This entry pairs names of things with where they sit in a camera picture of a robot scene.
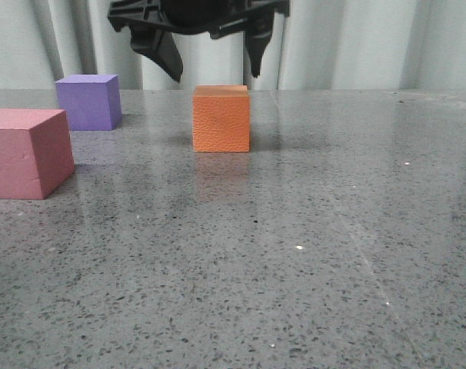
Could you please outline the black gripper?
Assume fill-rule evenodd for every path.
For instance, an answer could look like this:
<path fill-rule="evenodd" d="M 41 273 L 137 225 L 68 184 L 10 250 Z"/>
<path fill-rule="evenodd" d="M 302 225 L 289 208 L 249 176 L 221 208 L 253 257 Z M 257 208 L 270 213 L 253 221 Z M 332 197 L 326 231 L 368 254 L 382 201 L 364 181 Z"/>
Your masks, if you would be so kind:
<path fill-rule="evenodd" d="M 172 34 L 207 32 L 219 39 L 245 32 L 251 75 L 257 78 L 271 41 L 274 15 L 289 12 L 289 1 L 113 1 L 108 20 L 117 32 L 129 28 L 132 50 L 180 82 L 183 63 Z"/>

